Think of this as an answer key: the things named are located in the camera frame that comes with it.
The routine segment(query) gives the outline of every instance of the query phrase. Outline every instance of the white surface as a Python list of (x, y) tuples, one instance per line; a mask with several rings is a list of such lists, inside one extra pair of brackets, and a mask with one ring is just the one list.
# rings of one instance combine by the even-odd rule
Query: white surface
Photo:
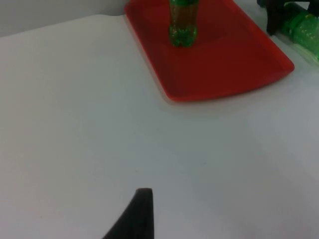
[(123, 14), (128, 0), (0, 0), (0, 36), (94, 14)]
[(174, 104), (123, 16), (1, 38), (1, 238), (99, 239), (138, 187), (157, 239), (318, 238), (319, 72), (273, 40), (286, 79)]

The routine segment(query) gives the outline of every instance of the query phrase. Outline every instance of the white wall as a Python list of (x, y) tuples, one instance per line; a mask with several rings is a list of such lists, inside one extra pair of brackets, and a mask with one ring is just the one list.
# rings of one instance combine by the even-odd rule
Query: white wall
[(0, 37), (93, 14), (119, 15), (127, 0), (0, 0)]

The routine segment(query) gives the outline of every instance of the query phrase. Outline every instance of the black object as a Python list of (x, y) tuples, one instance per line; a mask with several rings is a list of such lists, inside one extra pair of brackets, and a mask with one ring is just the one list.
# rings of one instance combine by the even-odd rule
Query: black object
[(154, 239), (152, 189), (136, 191), (128, 207), (103, 239)]
[[(309, 2), (308, 12), (314, 16), (319, 16), (319, 0), (298, 0)], [(257, 0), (261, 7), (267, 9), (267, 32), (270, 35), (275, 34), (284, 24), (285, 20), (291, 15), (284, 6), (287, 2), (296, 2), (296, 0)]]

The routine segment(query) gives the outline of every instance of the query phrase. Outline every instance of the green plastic object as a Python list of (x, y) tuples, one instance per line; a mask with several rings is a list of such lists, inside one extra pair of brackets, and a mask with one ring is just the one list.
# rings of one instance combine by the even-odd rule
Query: green plastic object
[(281, 33), (319, 60), (319, 19), (294, 2), (285, 4), (285, 10), (290, 15), (286, 18)]
[(173, 46), (191, 46), (197, 37), (198, 0), (169, 0), (168, 35)]

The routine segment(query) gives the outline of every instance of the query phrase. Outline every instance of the red tray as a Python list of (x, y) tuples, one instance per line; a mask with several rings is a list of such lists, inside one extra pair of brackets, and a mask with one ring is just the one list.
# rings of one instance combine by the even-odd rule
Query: red tray
[(169, 42), (169, 0), (131, 0), (125, 12), (174, 101), (250, 91), (294, 70), (293, 63), (232, 0), (199, 0), (198, 37), (189, 48)]

